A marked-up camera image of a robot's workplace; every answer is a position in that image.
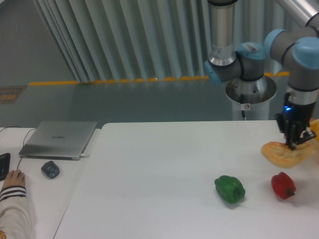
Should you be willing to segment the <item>person's hand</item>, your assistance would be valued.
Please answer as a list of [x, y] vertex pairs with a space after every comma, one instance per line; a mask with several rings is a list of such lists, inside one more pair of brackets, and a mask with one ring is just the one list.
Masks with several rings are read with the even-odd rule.
[[25, 185], [25, 174], [21, 170], [12, 170], [7, 174], [1, 189], [8, 187], [25, 187]]

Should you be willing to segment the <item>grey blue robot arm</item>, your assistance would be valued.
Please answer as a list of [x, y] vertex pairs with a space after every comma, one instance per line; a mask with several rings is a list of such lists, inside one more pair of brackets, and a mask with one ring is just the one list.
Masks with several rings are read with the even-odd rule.
[[279, 5], [301, 26], [295, 32], [271, 31], [264, 44], [245, 42], [233, 50], [235, 1], [210, 0], [212, 51], [204, 63], [213, 82], [227, 82], [227, 95], [240, 104], [269, 100], [275, 86], [264, 78], [266, 56], [290, 72], [284, 106], [275, 118], [286, 145], [296, 146], [316, 137], [310, 120], [319, 97], [319, 3], [281, 0]]

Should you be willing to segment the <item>cream striped sleeve forearm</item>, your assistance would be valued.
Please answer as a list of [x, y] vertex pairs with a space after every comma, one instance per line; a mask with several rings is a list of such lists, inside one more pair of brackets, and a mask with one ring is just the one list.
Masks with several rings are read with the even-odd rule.
[[32, 222], [26, 188], [9, 186], [0, 192], [0, 237], [31, 238]]

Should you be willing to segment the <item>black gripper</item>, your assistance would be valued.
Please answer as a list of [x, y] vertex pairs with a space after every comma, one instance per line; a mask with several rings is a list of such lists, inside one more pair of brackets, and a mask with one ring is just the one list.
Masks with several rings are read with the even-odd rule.
[[310, 128], [314, 108], [314, 103], [307, 105], [294, 103], [292, 92], [285, 93], [282, 111], [275, 115], [275, 119], [290, 150], [295, 150], [298, 145], [316, 137], [316, 133]]

